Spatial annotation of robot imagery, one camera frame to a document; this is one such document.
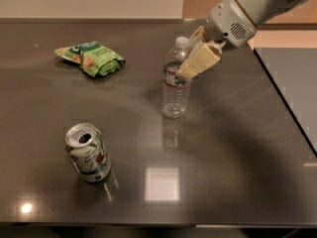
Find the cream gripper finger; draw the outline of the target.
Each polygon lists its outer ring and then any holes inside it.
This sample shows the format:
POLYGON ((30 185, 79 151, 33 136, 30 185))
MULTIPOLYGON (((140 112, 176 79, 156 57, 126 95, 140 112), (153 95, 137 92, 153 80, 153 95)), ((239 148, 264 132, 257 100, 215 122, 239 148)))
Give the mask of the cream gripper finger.
POLYGON ((196 29, 196 31, 191 35, 189 38, 189 47, 193 49, 196 44, 198 43, 204 43, 205 42, 205 36, 204 36, 204 27, 200 26, 196 29))
POLYGON ((189 57, 182 63, 176 76, 181 80, 189 80, 218 63, 222 56, 225 42, 197 43, 189 57))

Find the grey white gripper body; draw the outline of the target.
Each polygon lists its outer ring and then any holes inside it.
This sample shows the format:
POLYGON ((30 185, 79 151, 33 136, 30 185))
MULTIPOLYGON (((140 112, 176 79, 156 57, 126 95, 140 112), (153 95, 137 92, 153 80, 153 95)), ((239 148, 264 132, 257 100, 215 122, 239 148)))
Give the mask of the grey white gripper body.
POLYGON ((236 0, 222 0, 209 13, 204 27, 206 36, 216 43, 239 48, 257 29, 236 0))

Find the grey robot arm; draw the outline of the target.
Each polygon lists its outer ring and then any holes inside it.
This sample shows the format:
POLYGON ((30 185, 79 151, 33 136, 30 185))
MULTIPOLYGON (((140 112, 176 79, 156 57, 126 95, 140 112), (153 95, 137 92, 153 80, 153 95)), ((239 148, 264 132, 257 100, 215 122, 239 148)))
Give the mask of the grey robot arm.
POLYGON ((189 39, 189 57, 176 76, 189 80, 221 59, 226 48, 237 49, 271 18, 307 0, 221 0, 189 39))

